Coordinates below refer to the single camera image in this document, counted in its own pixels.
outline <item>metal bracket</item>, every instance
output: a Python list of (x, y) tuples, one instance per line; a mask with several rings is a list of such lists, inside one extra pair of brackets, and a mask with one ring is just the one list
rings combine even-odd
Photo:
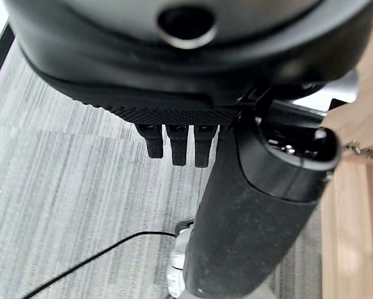
[(373, 159), (373, 147), (361, 148), (361, 144), (356, 140), (345, 145), (344, 150), (352, 151), (356, 156), (364, 156), (366, 159)]

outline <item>gray carpet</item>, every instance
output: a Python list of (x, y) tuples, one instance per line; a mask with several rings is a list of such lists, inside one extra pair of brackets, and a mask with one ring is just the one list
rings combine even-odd
[[(193, 217), (214, 157), (196, 169), (189, 142), (187, 167), (174, 167), (164, 142), (164, 159), (149, 159), (131, 124), (48, 87), (14, 44), (0, 73), (0, 299), (129, 234)], [(319, 218), (268, 279), (277, 298), (321, 298)], [(36, 298), (162, 299), (172, 244), (133, 240)]]

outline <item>power cord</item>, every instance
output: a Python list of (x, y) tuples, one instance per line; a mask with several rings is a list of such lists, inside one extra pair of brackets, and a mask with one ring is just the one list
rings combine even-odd
[(74, 271), (77, 271), (79, 268), (85, 266), (86, 264), (92, 262), (93, 260), (96, 260), (97, 258), (101, 257), (102, 255), (108, 253), (109, 251), (113, 250), (114, 248), (120, 246), (121, 244), (131, 240), (131, 239), (134, 239), (136, 237), (139, 237), (141, 235), (166, 235), (168, 237), (176, 237), (175, 234), (171, 234), (169, 232), (138, 232), (136, 234), (133, 234), (121, 241), (118, 241), (117, 243), (113, 244), (112, 246), (110, 246), (109, 248), (105, 249), (105, 250), (102, 250), (101, 252), (91, 256), (89, 259), (86, 259), (84, 260), (83, 262), (77, 264), (76, 266), (68, 269), (66, 272), (56, 276), (55, 278), (49, 280), (47, 283), (39, 286), (38, 288), (36, 288), (34, 291), (28, 293), (26, 296), (22, 297), (21, 299), (30, 299), (34, 296), (36, 296), (38, 293), (42, 292), (43, 290), (45, 290), (46, 288), (48, 288), (49, 286), (53, 285), (54, 283), (58, 282), (59, 280), (65, 278), (67, 275), (70, 275), (71, 273), (73, 273)]

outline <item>wooden furniture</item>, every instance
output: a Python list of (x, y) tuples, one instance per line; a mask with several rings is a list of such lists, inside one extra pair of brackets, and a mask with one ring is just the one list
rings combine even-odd
[[(356, 103), (329, 114), (324, 126), (343, 144), (373, 147), (373, 35), (359, 65)], [(373, 299), (373, 160), (346, 153), (322, 201), (323, 299)]]

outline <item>circular opening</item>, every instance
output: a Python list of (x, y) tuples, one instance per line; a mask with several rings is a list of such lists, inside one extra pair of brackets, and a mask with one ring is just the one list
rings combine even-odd
[(212, 41), (215, 36), (214, 24), (214, 15), (204, 7), (170, 8), (158, 18), (164, 40), (183, 49), (201, 47)]

